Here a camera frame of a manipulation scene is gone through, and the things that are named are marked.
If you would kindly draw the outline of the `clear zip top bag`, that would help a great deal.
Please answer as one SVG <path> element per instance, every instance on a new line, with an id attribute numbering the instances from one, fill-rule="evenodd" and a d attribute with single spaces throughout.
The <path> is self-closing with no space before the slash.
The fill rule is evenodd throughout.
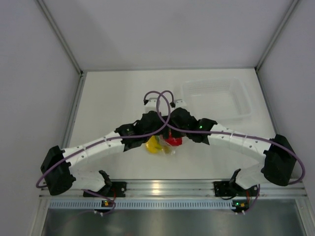
<path id="1" fill-rule="evenodd" d="M 174 155 L 176 148 L 183 144 L 183 138 L 174 138 L 171 135 L 164 139 L 162 135 L 152 136 L 146 143 L 146 150 L 154 155 Z"/>

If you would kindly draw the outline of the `red fake dragon fruit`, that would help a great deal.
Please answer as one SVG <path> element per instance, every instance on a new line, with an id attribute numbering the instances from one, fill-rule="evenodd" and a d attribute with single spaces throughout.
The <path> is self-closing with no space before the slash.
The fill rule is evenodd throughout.
<path id="1" fill-rule="evenodd" d="M 172 146 L 172 147 L 178 147 L 181 146 L 183 144 L 183 139 L 182 137 L 176 138 L 172 136 L 172 132 L 169 131 L 168 137 L 164 138 L 165 142 Z"/>

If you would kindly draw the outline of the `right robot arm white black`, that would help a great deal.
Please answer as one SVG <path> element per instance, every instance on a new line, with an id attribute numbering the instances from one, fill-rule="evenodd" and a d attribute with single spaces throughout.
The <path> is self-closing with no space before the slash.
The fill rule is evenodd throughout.
<path id="1" fill-rule="evenodd" d="M 235 170 L 229 181 L 233 194 L 242 195 L 247 189 L 261 183 L 289 185 L 296 159 L 285 136 L 277 134 L 267 140 L 254 138 L 236 133 L 211 119 L 197 120 L 184 108 L 177 108 L 171 113 L 169 124 L 177 136 L 182 134 L 195 143 L 227 148 L 258 162 L 251 167 Z"/>

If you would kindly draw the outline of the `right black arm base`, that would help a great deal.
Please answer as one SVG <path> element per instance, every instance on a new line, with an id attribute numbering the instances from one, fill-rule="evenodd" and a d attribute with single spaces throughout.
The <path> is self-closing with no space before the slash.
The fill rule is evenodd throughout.
<path id="1" fill-rule="evenodd" d="M 215 181 L 213 182 L 216 197 L 230 198 L 244 196 L 244 190 L 231 181 Z"/>

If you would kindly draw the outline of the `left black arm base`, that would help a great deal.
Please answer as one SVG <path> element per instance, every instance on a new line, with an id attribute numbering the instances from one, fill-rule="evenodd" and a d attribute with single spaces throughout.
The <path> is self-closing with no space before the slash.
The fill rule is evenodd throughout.
<path id="1" fill-rule="evenodd" d="M 97 193 L 101 196 L 105 197 L 118 197 L 118 198 L 124 198 L 126 196 L 126 187 L 127 187 L 127 182 L 125 181 L 114 181 L 112 182 L 112 185 L 109 186 L 104 186 L 97 192 L 91 192 Z"/>

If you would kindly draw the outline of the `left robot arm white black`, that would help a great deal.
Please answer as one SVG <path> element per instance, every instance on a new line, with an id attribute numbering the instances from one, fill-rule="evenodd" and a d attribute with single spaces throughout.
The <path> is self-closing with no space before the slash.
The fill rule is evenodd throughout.
<path id="1" fill-rule="evenodd" d="M 164 122 L 168 120 L 169 117 L 160 117 L 159 113 L 150 111 L 140 120 L 123 124 L 89 143 L 65 149 L 50 148 L 40 167 L 45 187 L 52 196 L 72 189 L 107 196 L 112 188 L 109 175 L 104 170 L 93 172 L 82 168 L 109 155 L 140 147 L 153 135 L 161 134 L 166 126 Z"/>

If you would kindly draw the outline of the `yellow fake banana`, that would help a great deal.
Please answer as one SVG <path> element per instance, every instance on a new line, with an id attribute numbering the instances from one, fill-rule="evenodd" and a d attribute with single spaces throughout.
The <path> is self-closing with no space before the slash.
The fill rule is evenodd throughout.
<path id="1" fill-rule="evenodd" d="M 146 150 L 152 154 L 163 151 L 163 145 L 159 142 L 159 136 L 152 136 L 146 143 Z"/>

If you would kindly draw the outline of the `clear plastic basket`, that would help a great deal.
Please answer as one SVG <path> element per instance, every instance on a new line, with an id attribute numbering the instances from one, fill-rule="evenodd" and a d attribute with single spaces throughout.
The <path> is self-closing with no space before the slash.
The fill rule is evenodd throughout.
<path id="1" fill-rule="evenodd" d="M 218 77 L 180 82 L 175 97 L 187 104 L 197 118 L 235 121 L 252 115 L 252 102 L 245 84 L 236 77 Z"/>

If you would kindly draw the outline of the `aluminium mounting rail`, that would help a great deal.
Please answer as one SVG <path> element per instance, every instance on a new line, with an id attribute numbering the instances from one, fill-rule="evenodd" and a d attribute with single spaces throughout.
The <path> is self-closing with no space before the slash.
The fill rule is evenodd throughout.
<path id="1" fill-rule="evenodd" d="M 173 179 L 148 180 L 130 179 L 127 182 L 126 198 L 215 198 L 213 182 L 219 179 Z M 266 199 L 306 198 L 302 182 L 286 187 L 272 183 L 260 185 L 260 197 Z"/>

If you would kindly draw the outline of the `left aluminium frame post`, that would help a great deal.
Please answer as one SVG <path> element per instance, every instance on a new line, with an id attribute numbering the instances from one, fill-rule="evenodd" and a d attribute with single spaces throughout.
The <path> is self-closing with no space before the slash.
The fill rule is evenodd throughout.
<path id="1" fill-rule="evenodd" d="M 83 74 L 83 70 L 79 65 L 77 59 L 75 58 L 69 44 L 67 43 L 60 27 L 58 26 L 56 20 L 54 19 L 51 11 L 49 10 L 46 2 L 44 0 L 35 0 L 35 3 L 38 5 L 40 11 L 44 15 L 46 21 L 48 22 L 49 26 L 51 27 L 53 33 L 57 37 L 61 47 L 63 48 L 66 56 L 70 60 L 72 66 L 74 67 L 75 71 L 81 76 Z"/>

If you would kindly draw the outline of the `aluminium frame post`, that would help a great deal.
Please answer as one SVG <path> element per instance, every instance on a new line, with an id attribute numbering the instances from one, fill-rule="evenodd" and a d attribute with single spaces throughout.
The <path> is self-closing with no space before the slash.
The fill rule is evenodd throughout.
<path id="1" fill-rule="evenodd" d="M 69 44 L 67 43 L 60 27 L 58 26 L 56 20 L 54 19 L 51 11 L 49 10 L 46 2 L 44 0 L 35 0 L 35 3 L 38 5 L 40 11 L 44 15 L 46 21 L 48 22 L 49 26 L 51 27 L 53 33 L 57 37 L 61 47 L 63 48 L 66 56 L 70 60 L 72 66 L 74 67 L 75 71 L 81 76 L 83 74 L 83 70 L 79 65 L 77 59 L 75 58 Z"/>
<path id="2" fill-rule="evenodd" d="M 291 0 L 290 1 L 289 6 L 287 7 L 286 11 L 284 12 L 284 15 L 281 17 L 280 22 L 277 24 L 275 31 L 272 33 L 271 38 L 267 43 L 267 46 L 265 47 L 262 55 L 260 56 L 256 66 L 255 66 L 255 72 L 258 72 L 260 70 L 260 68 L 263 66 L 264 62 L 268 58 L 273 47 L 276 45 L 277 41 L 279 40 L 281 34 L 285 30 L 287 24 L 289 23 L 292 15 L 296 11 L 296 9 L 298 8 L 300 3 L 301 3 L 301 0 Z"/>

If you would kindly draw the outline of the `right aluminium frame post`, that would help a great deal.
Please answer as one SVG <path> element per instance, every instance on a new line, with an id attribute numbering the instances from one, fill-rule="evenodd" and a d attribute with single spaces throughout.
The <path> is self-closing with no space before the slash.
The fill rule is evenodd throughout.
<path id="1" fill-rule="evenodd" d="M 260 70 L 260 68 L 263 66 L 264 62 L 268 58 L 273 47 L 276 45 L 277 41 L 279 40 L 281 34 L 285 30 L 287 24 L 289 23 L 292 15 L 296 11 L 296 9 L 298 8 L 300 3 L 301 3 L 301 0 L 291 0 L 290 1 L 289 6 L 287 7 L 286 11 L 284 12 L 284 15 L 281 17 L 280 22 L 277 24 L 275 31 L 272 33 L 271 38 L 267 43 L 267 46 L 265 47 L 262 55 L 260 56 L 256 66 L 255 66 L 255 72 L 258 72 Z"/>

